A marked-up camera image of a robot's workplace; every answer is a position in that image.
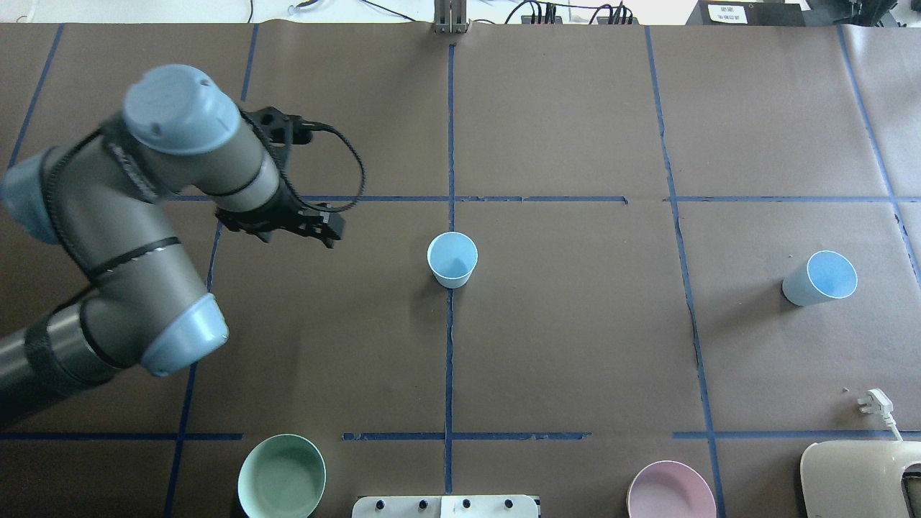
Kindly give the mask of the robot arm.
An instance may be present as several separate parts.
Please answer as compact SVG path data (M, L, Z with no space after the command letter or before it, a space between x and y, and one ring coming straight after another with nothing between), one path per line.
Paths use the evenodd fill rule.
M266 107L245 111L185 63L148 70L121 111L71 145L11 167L7 213L61 246L88 286L2 340L2 426L104 386L140 365L168 376L220 348L228 327L161 204L193 186L231 232L269 242L276 230L341 240L343 206L303 201L286 175L293 145L324 122Z

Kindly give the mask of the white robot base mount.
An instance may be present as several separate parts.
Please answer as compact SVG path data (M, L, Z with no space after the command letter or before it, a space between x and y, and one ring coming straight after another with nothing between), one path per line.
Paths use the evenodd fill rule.
M537 497L524 494L368 496L352 517L540 517Z

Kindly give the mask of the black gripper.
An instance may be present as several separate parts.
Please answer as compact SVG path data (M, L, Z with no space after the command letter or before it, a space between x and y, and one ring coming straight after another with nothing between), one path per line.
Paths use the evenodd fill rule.
M227 196L214 197L217 220L231 232L254 235L270 242L276 230L319 240L327 249L342 239L345 206L306 202L287 177L293 145L312 141L313 132L329 132L342 143L346 136L325 122L304 120L266 107L256 112L240 110L242 120L262 150L259 171L244 187Z

